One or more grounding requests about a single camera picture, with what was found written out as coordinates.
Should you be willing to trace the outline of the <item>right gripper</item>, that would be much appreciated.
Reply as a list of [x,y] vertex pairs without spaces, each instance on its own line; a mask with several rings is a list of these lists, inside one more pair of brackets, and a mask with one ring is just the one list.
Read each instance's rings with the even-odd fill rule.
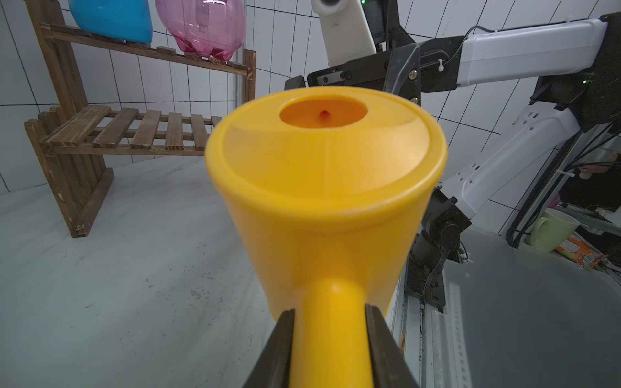
[[421,102],[420,46],[410,43],[386,52],[358,58],[285,82],[285,89],[305,87],[360,87]]

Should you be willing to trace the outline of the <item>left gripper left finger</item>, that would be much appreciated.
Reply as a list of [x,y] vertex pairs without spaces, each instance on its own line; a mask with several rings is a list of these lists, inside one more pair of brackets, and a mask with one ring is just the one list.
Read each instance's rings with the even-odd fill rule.
[[287,388],[294,339],[295,310],[281,313],[243,388]]

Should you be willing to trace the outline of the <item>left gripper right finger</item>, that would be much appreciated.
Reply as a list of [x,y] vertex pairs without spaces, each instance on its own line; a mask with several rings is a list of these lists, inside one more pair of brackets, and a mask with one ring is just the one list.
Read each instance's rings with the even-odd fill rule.
[[378,307],[365,305],[365,322],[375,388],[419,388]]

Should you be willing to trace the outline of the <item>yellow watering can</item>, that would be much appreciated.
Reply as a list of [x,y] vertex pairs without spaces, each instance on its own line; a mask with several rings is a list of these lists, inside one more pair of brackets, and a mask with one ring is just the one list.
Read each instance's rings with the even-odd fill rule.
[[216,126],[210,179],[273,318],[294,315],[290,386],[373,385],[365,309],[390,309],[447,154],[423,108],[357,87],[267,95]]

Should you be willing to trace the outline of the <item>pink pressure sprayer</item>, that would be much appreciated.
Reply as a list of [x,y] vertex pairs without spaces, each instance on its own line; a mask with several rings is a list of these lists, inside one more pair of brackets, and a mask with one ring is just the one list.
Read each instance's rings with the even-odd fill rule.
[[244,45],[246,11],[239,0],[157,0],[155,7],[185,53],[230,61]]

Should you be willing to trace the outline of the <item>blue spray bottle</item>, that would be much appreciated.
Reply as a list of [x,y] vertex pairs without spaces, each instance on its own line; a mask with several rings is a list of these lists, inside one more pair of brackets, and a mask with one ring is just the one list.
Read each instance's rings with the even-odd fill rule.
[[69,0],[82,29],[119,40],[150,44],[153,26],[147,0]]

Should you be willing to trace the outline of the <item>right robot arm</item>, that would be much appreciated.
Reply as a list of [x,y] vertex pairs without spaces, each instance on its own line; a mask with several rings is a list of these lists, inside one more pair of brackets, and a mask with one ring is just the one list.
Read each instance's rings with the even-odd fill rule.
[[433,191],[409,253],[407,291],[446,303],[442,270],[461,262],[460,236],[484,203],[554,146],[620,117],[620,15],[463,36],[408,37],[387,18],[387,49],[286,81],[286,89],[351,86],[418,102],[422,93],[537,78],[527,106],[493,145]]

